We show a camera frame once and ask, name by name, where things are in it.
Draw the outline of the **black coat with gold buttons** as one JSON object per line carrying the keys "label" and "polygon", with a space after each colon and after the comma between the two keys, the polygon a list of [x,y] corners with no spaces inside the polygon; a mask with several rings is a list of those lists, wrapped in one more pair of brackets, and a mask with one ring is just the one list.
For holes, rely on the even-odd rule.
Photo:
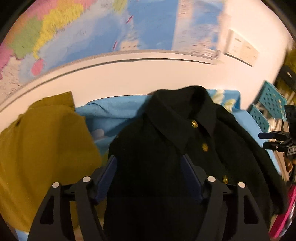
{"label": "black coat with gold buttons", "polygon": [[109,146],[108,240],[268,240],[287,190],[269,154],[207,90],[158,90]]}

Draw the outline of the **magenta pink object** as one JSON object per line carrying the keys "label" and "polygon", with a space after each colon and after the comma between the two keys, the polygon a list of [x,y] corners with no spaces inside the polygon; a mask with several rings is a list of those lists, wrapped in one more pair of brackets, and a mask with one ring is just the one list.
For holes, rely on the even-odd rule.
{"label": "magenta pink object", "polygon": [[278,215],[269,231],[271,239],[282,237],[292,224],[295,218],[295,184],[292,184],[288,191],[288,209],[285,213]]}

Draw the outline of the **teal perforated plastic chair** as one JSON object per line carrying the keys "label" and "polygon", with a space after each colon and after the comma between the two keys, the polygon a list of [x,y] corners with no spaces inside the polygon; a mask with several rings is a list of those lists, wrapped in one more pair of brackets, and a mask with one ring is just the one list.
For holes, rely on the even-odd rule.
{"label": "teal perforated plastic chair", "polygon": [[287,120],[285,105],[287,100],[278,92],[273,84],[265,81],[255,102],[248,109],[261,131],[280,130],[280,123]]}

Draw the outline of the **mustard yellow folded garment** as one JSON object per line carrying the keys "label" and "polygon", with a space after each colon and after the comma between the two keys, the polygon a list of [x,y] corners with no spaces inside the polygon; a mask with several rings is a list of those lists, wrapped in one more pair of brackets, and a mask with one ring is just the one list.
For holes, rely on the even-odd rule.
{"label": "mustard yellow folded garment", "polygon": [[1,215],[28,232],[54,182],[68,185],[89,176],[102,157],[75,111],[72,93],[46,97],[1,132]]}

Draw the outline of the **blue floral bed sheet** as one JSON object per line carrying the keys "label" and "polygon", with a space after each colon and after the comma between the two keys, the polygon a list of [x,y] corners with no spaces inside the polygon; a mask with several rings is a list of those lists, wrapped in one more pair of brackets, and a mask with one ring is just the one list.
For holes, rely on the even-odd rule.
{"label": "blue floral bed sheet", "polygon": [[[207,90],[207,92],[213,101],[214,91]],[[123,128],[142,114],[144,106],[151,96],[152,95],[130,95],[103,98],[77,108],[76,111],[80,116],[85,117],[86,125],[92,133],[97,147],[107,151],[109,154],[110,144]],[[258,125],[248,112],[239,108],[239,94],[234,94],[234,96],[229,97],[228,101],[223,101],[219,105],[231,113],[236,121],[252,136],[257,144],[262,147],[262,142],[257,136],[260,131]],[[104,226],[106,206],[107,195],[103,201],[95,206],[102,228]]]}

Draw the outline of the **white wall socket panel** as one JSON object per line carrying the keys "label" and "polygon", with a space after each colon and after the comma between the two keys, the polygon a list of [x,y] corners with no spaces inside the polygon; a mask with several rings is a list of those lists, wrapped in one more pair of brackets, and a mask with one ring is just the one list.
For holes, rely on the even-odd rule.
{"label": "white wall socket panel", "polygon": [[224,54],[252,67],[259,56],[259,52],[234,30],[229,30]]}

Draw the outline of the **colourful wall map poster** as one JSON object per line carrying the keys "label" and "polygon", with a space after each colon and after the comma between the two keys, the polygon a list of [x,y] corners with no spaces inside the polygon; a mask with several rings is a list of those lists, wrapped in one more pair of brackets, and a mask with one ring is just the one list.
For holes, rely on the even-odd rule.
{"label": "colourful wall map poster", "polygon": [[216,59],[225,1],[35,1],[1,44],[1,101],[53,68],[116,51]]}

